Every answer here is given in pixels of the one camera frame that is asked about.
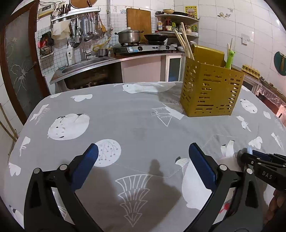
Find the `person's right hand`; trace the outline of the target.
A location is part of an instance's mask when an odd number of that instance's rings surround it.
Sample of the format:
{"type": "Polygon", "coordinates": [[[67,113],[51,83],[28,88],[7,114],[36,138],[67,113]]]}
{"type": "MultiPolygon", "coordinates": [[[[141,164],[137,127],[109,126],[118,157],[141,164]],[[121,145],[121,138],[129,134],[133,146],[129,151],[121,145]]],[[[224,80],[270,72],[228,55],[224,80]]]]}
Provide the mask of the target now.
{"type": "Polygon", "coordinates": [[[273,193],[273,198],[269,204],[268,210],[264,217],[263,224],[266,225],[276,214],[278,209],[280,209],[285,202],[285,192],[275,190],[273,193]]]}

